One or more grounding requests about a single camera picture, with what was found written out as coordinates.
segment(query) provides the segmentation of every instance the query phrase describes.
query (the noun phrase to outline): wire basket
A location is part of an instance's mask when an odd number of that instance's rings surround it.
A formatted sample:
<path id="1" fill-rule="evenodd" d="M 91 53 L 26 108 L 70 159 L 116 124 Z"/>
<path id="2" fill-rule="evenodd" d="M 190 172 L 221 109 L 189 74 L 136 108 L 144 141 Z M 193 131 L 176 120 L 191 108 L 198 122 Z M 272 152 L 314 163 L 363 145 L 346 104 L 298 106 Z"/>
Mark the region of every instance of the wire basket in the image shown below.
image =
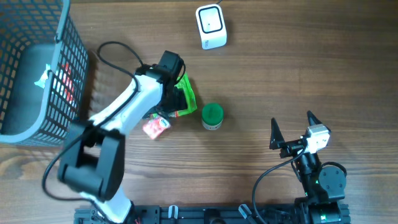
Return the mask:
<path id="1" fill-rule="evenodd" d="M 57 146 L 78 115 L 88 55 L 69 0 L 0 0 L 0 142 Z"/>

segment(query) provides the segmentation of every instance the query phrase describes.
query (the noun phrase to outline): green bottle cap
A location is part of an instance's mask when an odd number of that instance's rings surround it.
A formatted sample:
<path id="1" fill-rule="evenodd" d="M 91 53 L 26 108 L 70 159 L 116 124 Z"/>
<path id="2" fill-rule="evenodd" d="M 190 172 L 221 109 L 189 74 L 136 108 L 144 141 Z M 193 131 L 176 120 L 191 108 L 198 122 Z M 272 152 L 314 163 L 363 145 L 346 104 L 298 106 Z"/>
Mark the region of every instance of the green bottle cap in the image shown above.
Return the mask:
<path id="1" fill-rule="evenodd" d="M 201 112 L 202 125 L 208 130 L 216 130 L 224 119 L 224 110 L 217 103 L 209 103 Z"/>

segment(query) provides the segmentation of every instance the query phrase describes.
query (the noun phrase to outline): white device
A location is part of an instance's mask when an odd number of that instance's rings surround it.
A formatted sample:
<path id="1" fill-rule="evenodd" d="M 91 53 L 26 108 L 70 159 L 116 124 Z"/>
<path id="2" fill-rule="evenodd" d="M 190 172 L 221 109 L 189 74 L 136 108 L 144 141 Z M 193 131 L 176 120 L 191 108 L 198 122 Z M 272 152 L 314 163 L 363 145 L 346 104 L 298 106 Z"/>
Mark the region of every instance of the white device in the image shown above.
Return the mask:
<path id="1" fill-rule="evenodd" d="M 217 4 L 202 6 L 197 9 L 197 22 L 204 50 L 221 47 L 226 44 L 226 28 L 223 11 Z"/>

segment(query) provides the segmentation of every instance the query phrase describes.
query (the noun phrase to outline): wood grain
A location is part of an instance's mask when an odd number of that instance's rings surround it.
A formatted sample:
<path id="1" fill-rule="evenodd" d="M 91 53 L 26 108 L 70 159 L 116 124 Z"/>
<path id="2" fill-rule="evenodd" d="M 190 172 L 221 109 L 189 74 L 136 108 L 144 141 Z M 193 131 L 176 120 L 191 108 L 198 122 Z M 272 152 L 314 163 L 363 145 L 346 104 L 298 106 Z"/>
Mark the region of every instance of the wood grain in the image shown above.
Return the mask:
<path id="1" fill-rule="evenodd" d="M 118 40 L 146 63 L 179 53 L 199 110 L 151 141 L 141 124 L 127 140 L 124 188 L 136 205 L 250 203 L 257 177 L 281 160 L 268 149 L 270 119 L 297 139 L 312 110 L 333 131 L 323 162 L 348 170 L 346 199 L 353 223 L 398 219 L 398 3 L 395 1 L 227 1 L 226 46 L 202 50 L 195 10 L 207 2 L 73 4 L 87 49 Z M 119 47 L 105 58 L 133 71 L 137 60 Z M 90 113 L 102 110 L 130 78 L 97 63 Z M 200 123 L 200 108 L 220 103 L 221 129 Z M 48 199 L 40 189 L 58 149 L 1 146 L 1 223 L 71 223 L 80 203 Z M 72 196 L 50 175 L 53 192 Z M 292 202 L 303 190 L 290 167 L 259 186 L 258 202 Z"/>

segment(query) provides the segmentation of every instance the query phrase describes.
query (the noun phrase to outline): black cable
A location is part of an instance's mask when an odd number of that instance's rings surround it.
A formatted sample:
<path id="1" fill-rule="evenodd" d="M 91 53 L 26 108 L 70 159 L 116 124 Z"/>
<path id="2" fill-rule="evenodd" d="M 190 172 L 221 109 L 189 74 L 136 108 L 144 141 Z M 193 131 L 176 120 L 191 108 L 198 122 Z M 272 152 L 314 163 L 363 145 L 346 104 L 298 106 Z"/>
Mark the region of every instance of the black cable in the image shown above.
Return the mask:
<path id="1" fill-rule="evenodd" d="M 132 49 L 130 48 L 128 45 L 124 44 L 124 43 L 120 43 L 120 42 L 116 42 L 116 41 L 109 41 L 109 42 L 105 42 L 103 44 L 101 44 L 98 47 L 97 50 L 97 54 L 98 54 L 98 58 L 105 64 L 109 65 L 110 67 L 113 67 L 115 69 L 118 69 L 120 72 L 123 72 L 125 74 L 128 74 L 130 77 L 132 77 L 132 79 L 134 80 L 136 87 L 134 89 L 134 91 L 131 93 L 131 95 L 129 96 L 129 98 L 122 103 L 122 105 L 120 105 L 115 111 L 113 111 L 108 117 L 106 117 L 102 122 L 100 122 L 99 124 L 97 124 L 96 126 L 94 126 L 93 128 L 91 128 L 89 131 L 83 133 L 81 136 L 78 136 L 76 139 L 74 139 L 70 144 L 68 144 L 67 146 L 65 146 L 63 148 L 63 150 L 58 153 L 50 162 L 50 164 L 47 166 L 47 168 L 44 171 L 43 174 L 43 178 L 42 178 L 42 189 L 44 191 L 44 193 L 49 196 L 52 199 L 55 200 L 61 200 L 61 201 L 87 201 L 90 202 L 91 204 L 93 204 L 93 206 L 102 214 L 102 216 L 107 220 L 107 222 L 110 222 L 108 220 L 108 218 L 106 217 L 106 215 L 100 210 L 100 208 L 98 208 L 95 203 L 87 198 L 62 198 L 56 195 L 51 194 L 48 190 L 47 187 L 45 185 L 46 181 L 47 181 L 47 177 L 49 176 L 50 170 L 51 168 L 55 165 L 55 163 L 69 150 L 72 148 L 72 146 L 74 146 L 78 141 L 82 140 L 82 139 L 86 139 L 87 136 L 89 136 L 91 133 L 93 133 L 96 129 L 100 128 L 102 125 L 104 125 L 105 123 L 107 123 L 109 120 L 111 120 L 116 114 L 118 114 L 133 98 L 134 96 L 137 94 L 138 92 L 138 88 L 139 88 L 139 82 L 138 79 L 129 71 L 113 65 L 112 63 L 109 63 L 108 61 L 106 61 L 100 54 L 102 47 L 104 47 L 105 45 L 109 45 L 109 44 L 119 44 L 122 45 L 123 47 L 127 48 L 128 50 L 130 50 L 130 52 L 132 52 L 138 59 L 138 61 L 140 62 L 141 66 L 143 65 L 142 60 L 139 58 L 138 54 Z"/>
<path id="2" fill-rule="evenodd" d="M 293 168 L 294 174 L 295 174 L 295 175 L 296 175 L 296 177 L 298 178 L 298 181 L 300 181 L 300 183 L 301 183 L 301 178 L 300 178 L 300 175 L 299 175 L 299 173 L 297 172 L 297 169 L 296 169 L 296 167 L 293 165 L 293 162 L 291 162 L 290 164 L 292 165 L 292 168 Z"/>
<path id="3" fill-rule="evenodd" d="M 276 170 L 276 169 L 278 169 L 278 168 L 281 168 L 282 166 L 284 166 L 284 165 L 286 165 L 286 164 L 288 164 L 288 163 L 290 163 L 290 162 L 294 162 L 296 159 L 300 158 L 300 156 L 302 156 L 302 155 L 304 154 L 304 152 L 305 152 L 305 150 L 303 149 L 303 150 L 300 152 L 300 154 L 298 154 L 296 157 L 293 157 L 293 158 L 291 158 L 291 159 L 289 159 L 289 160 L 287 160 L 287 161 L 285 161 L 285 162 L 283 162 L 283 163 L 281 163 L 281 164 L 279 164 L 279 165 L 276 165 L 276 166 L 274 166 L 273 168 L 271 168 L 271 169 L 265 171 L 265 172 L 264 172 L 263 174 L 261 174 L 260 177 L 257 179 L 257 181 L 256 181 L 256 183 L 254 184 L 254 187 L 253 187 L 253 191 L 252 191 L 252 194 L 251 194 L 251 200 L 252 200 L 252 202 L 253 202 L 253 209 L 254 209 L 254 211 L 255 211 L 255 213 L 256 213 L 258 219 L 261 221 L 261 223 L 267 224 L 266 221 L 264 221 L 264 219 L 260 216 L 260 213 L 259 213 L 259 211 L 257 210 L 257 207 L 256 207 L 256 189 L 257 189 L 257 185 L 259 185 L 259 182 L 260 182 L 260 181 L 262 180 L 262 178 L 264 178 L 267 174 L 269 174 L 270 172 L 272 172 L 272 171 L 274 171 L 274 170 Z"/>
<path id="4" fill-rule="evenodd" d="M 185 70 L 187 68 L 185 66 L 185 62 L 184 61 L 182 61 L 182 66 L 184 66 L 184 71 L 182 72 L 182 75 L 180 76 L 180 78 L 177 80 L 177 82 L 175 84 L 179 83 L 181 81 L 182 77 L 184 77 L 184 75 L 185 75 Z"/>
<path id="5" fill-rule="evenodd" d="M 347 176 L 346 168 L 343 167 L 343 165 L 341 165 L 340 163 L 337 163 L 337 162 L 325 162 L 325 163 L 323 163 L 321 165 L 321 168 L 323 168 L 324 166 L 335 166 L 335 167 L 337 167 L 337 168 L 339 168 L 339 169 L 341 169 L 343 171 L 345 177 Z"/>

